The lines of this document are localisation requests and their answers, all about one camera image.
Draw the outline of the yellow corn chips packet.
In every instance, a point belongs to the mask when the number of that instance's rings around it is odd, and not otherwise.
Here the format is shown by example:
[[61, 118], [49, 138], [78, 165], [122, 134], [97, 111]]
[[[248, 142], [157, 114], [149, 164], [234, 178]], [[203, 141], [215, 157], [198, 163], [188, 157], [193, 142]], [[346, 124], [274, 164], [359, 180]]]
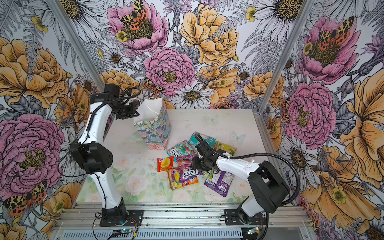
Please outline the yellow corn chips packet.
[[227, 144], [224, 144], [224, 143], [221, 143], [219, 141], [216, 141], [214, 146], [213, 146], [213, 149], [215, 151], [219, 151], [219, 150], [223, 150], [225, 151], [226, 153], [229, 153], [230, 155], [234, 155], [236, 152], [237, 152], [237, 148], [233, 147], [233, 146], [230, 146], [230, 145], [227, 145]]

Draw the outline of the large purple snack packet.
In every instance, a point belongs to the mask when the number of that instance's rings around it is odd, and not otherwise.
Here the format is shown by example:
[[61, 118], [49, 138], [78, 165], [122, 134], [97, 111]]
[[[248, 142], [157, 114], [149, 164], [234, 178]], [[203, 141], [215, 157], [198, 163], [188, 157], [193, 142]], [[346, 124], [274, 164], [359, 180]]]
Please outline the large purple snack packet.
[[212, 178], [207, 178], [204, 185], [222, 197], [227, 197], [234, 175], [229, 172], [219, 171]]

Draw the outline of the floral paper gift bag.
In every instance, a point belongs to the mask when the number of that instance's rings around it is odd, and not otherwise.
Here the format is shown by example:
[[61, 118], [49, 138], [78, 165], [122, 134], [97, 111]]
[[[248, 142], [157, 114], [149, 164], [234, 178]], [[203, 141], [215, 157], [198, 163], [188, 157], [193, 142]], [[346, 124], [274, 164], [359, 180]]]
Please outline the floral paper gift bag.
[[150, 150], [166, 150], [172, 125], [163, 98], [149, 98], [137, 109], [133, 124]]

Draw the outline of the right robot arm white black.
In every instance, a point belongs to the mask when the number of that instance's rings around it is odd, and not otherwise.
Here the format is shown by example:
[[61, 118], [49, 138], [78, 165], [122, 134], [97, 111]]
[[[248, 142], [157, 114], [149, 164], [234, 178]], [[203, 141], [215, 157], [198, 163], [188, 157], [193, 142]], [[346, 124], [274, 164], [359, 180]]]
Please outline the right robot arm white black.
[[199, 142], [196, 146], [199, 155], [192, 160], [194, 170], [218, 170], [249, 183], [253, 195], [246, 198], [237, 209], [237, 218], [242, 224], [249, 225], [261, 213], [273, 214], [278, 207], [289, 204], [295, 198], [288, 198], [290, 187], [271, 162], [256, 163], [243, 159], [272, 157], [273, 154], [256, 153], [233, 157], [225, 151], [215, 151], [205, 140]]

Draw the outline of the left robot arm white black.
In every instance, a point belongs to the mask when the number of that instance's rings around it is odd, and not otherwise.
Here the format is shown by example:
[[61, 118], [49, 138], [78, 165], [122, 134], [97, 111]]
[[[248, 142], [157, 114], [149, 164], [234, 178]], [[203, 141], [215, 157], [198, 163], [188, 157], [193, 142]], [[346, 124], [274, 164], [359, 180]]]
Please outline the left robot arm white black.
[[130, 100], [140, 95], [138, 87], [121, 90], [114, 84], [105, 84], [104, 92], [91, 96], [90, 114], [86, 129], [77, 143], [70, 146], [70, 154], [79, 167], [94, 181], [102, 198], [102, 220], [121, 225], [128, 219], [122, 196], [112, 176], [113, 153], [104, 146], [104, 134], [111, 114], [117, 119], [139, 116]]

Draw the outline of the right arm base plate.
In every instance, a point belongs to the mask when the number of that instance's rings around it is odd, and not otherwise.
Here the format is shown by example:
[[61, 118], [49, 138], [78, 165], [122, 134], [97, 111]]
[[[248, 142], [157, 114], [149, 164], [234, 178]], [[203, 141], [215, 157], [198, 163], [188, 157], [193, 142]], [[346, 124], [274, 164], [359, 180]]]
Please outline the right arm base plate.
[[220, 217], [227, 226], [261, 226], [266, 224], [266, 218], [262, 213], [249, 217], [238, 209], [224, 209], [224, 214]]

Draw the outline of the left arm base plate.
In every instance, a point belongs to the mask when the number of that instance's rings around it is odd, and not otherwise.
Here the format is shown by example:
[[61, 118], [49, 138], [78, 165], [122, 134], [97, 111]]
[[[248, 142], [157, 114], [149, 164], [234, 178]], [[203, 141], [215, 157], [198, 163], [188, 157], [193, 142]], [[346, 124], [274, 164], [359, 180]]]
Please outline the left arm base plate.
[[140, 227], [142, 225], [143, 210], [126, 210], [122, 216], [102, 217], [101, 227]]

